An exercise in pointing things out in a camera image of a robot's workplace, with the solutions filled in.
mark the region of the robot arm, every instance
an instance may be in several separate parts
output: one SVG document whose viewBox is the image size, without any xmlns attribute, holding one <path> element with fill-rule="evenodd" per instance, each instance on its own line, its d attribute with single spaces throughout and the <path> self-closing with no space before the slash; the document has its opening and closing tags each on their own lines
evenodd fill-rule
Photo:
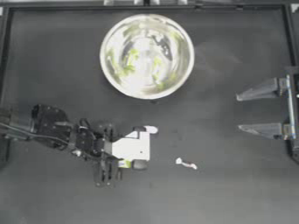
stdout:
<svg viewBox="0 0 299 224">
<path fill-rule="evenodd" d="M 87 119 L 71 123 L 66 112 L 36 105 L 30 115 L 0 109 L 0 134 L 4 138 L 36 141 L 50 148 L 67 151 L 92 162 L 96 186 L 122 179 L 122 169 L 146 169 L 150 161 L 151 134 L 156 127 L 144 126 L 120 137 L 111 124 L 94 130 Z"/>
</svg>

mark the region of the black metal frame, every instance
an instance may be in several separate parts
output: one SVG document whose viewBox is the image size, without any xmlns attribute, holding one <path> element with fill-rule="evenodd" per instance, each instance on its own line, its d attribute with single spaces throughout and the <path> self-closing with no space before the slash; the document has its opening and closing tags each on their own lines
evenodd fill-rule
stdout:
<svg viewBox="0 0 299 224">
<path fill-rule="evenodd" d="M 52 2 L 52 3 L 7 3 L 3 5 L 3 29 L 0 36 L 0 107 L 4 103 L 4 84 L 6 84 L 6 63 L 7 54 L 10 47 L 10 33 L 11 33 L 11 23 L 12 15 L 15 11 L 23 10 L 36 10 L 36 11 L 79 11 L 79 10 L 120 10 L 120 11 L 140 11 L 140 10 L 196 10 L 196 11 L 271 11 L 280 10 L 285 21 L 285 34 L 287 39 L 287 47 L 290 52 L 290 60 L 293 67 L 299 66 L 299 53 L 295 41 L 295 25 L 293 19 L 291 5 L 286 3 L 263 3 L 263 4 L 210 4 L 210 3 L 195 3 L 188 5 L 150 5 L 150 1 L 144 0 L 144 5 L 134 6 L 131 5 L 115 5 L 104 6 L 103 1 L 100 2 Z M 10 142 L 0 139 L 0 149 L 6 153 L 3 156 L 7 159 Z"/>
</svg>

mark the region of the white bracket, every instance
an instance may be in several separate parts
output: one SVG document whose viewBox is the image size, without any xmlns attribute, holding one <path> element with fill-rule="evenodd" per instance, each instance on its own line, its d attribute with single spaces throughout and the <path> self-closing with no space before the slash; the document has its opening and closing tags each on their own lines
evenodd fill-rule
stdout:
<svg viewBox="0 0 299 224">
<path fill-rule="evenodd" d="M 114 143 L 106 143 L 106 151 L 128 162 L 135 159 L 148 161 L 151 158 L 151 135 L 158 133 L 155 126 L 144 126 L 143 130 L 132 131 Z"/>
</svg>

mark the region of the black bracket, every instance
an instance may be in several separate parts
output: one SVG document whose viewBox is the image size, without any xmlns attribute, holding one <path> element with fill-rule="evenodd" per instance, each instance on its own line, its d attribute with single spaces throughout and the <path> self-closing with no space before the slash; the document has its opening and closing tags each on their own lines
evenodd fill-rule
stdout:
<svg viewBox="0 0 299 224">
<path fill-rule="evenodd" d="M 286 78 L 274 78 L 238 94 L 238 101 L 276 98 L 287 94 L 290 123 L 242 124 L 239 129 L 250 134 L 291 141 L 291 156 L 299 162 L 299 67 L 287 68 Z"/>
</svg>

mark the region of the metal bowl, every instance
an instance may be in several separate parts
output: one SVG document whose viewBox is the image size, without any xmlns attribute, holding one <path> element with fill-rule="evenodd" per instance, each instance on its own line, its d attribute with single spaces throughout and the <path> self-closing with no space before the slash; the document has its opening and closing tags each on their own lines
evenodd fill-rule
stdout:
<svg viewBox="0 0 299 224">
<path fill-rule="evenodd" d="M 142 14 L 112 27 L 99 57 L 104 75 L 123 94 L 158 99 L 188 79 L 194 46 L 187 32 L 168 17 Z"/>
</svg>

